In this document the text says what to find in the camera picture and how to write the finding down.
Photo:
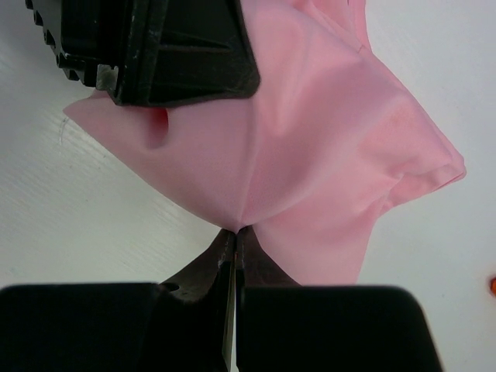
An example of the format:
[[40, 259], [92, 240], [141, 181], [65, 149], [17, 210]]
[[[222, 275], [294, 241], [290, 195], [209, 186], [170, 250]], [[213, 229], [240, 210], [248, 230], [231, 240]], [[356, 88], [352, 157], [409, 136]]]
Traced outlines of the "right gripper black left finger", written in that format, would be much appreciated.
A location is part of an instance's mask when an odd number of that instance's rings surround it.
[[1, 291], [3, 371], [227, 371], [236, 237], [161, 283], [24, 284]]

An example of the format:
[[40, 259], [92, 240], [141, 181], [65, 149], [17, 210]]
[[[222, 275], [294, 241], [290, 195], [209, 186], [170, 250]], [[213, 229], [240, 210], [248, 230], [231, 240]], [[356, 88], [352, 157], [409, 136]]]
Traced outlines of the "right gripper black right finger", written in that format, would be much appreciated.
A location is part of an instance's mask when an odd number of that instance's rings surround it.
[[392, 286], [302, 286], [236, 236], [236, 365], [241, 371], [440, 371], [422, 307]]

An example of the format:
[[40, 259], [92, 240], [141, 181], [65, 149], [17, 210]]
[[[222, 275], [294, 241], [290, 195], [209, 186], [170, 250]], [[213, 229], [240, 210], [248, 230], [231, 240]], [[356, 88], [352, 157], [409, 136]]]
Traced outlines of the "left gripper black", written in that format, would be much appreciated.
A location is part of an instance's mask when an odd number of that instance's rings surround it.
[[118, 105], [252, 97], [260, 73], [239, 1], [26, 1], [67, 78]]

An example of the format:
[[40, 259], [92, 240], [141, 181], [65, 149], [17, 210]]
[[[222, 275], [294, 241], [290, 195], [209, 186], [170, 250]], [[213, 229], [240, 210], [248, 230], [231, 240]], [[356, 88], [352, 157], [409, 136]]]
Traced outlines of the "pink t shirt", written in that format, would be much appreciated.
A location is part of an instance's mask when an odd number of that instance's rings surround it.
[[65, 113], [182, 208], [252, 226], [297, 282], [353, 283], [377, 219], [463, 178], [463, 157], [373, 55], [364, 2], [242, 7], [252, 98], [164, 110], [95, 92]]

